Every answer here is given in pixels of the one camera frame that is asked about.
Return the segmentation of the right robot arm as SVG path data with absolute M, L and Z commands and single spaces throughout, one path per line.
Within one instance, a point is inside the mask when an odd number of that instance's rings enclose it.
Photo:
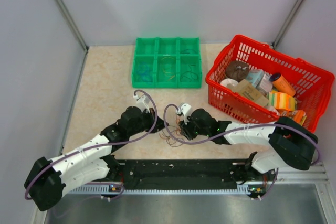
M 245 174 L 252 180 L 285 166 L 308 170 L 312 164 L 318 138 L 293 119 L 281 116 L 266 124 L 241 124 L 218 121 L 204 109 L 193 110 L 188 104 L 178 109 L 181 134 L 188 140 L 206 136 L 220 145 L 253 144 L 267 147 L 249 157 Z

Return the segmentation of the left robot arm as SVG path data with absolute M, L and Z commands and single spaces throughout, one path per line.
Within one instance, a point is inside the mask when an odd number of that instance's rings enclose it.
M 66 154 L 34 162 L 24 183 L 24 197 L 32 200 L 40 211 L 56 205 L 72 190 L 94 180 L 114 180 L 119 174 L 118 162 L 112 156 L 139 133 L 144 136 L 167 126 L 154 108 L 128 107 L 113 124 L 93 139 Z

